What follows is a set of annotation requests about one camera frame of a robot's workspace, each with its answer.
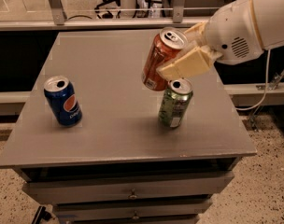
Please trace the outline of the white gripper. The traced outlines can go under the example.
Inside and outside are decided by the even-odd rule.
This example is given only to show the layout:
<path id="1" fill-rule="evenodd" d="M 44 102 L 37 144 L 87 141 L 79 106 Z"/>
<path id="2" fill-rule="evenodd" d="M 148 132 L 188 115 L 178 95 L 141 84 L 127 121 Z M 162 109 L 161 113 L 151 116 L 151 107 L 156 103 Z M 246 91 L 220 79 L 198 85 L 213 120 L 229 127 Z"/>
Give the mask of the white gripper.
<path id="1" fill-rule="evenodd" d="M 236 0 L 221 7 L 208 22 L 199 22 L 184 34 L 191 43 L 156 69 L 167 81 L 202 75 L 216 60 L 235 65 L 263 54 L 252 0 Z M 207 45 L 199 46 L 196 41 Z"/>

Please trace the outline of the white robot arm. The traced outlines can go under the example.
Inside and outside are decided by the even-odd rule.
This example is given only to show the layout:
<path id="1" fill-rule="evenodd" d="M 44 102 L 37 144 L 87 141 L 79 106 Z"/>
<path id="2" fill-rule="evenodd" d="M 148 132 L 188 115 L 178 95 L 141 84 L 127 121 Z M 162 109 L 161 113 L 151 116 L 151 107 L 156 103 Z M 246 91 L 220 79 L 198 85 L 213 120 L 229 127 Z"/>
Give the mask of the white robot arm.
<path id="1" fill-rule="evenodd" d="M 215 62 L 236 65 L 284 46 L 284 0 L 235 0 L 185 31 L 188 46 L 157 68 L 170 81 L 201 75 Z"/>

